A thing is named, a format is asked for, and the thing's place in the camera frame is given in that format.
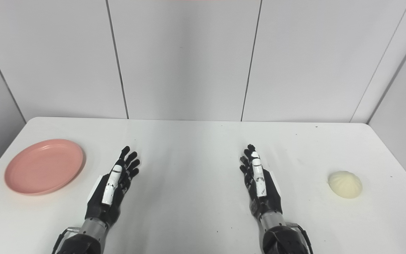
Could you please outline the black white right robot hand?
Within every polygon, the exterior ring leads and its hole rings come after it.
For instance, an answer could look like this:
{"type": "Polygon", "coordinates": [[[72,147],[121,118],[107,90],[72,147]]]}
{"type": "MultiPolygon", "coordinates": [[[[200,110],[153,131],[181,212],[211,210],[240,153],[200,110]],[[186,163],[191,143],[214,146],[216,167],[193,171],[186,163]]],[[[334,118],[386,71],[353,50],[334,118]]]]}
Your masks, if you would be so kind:
{"type": "Polygon", "coordinates": [[[269,212],[282,214],[281,197],[254,145],[248,144],[240,162],[240,170],[244,175],[244,184],[250,197],[250,210],[253,217],[259,220],[262,215],[269,212]]]}

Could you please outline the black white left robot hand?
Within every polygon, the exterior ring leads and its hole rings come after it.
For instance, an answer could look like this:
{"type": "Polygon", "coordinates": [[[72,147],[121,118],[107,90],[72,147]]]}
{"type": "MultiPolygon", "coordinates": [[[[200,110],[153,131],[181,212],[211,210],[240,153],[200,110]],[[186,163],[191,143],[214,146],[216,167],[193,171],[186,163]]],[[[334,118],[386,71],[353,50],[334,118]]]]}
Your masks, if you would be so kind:
{"type": "Polygon", "coordinates": [[[111,171],[103,175],[87,202],[85,219],[97,218],[112,227],[120,216],[120,206],[133,178],[140,172],[140,159],[129,146],[122,149],[111,171]]]}

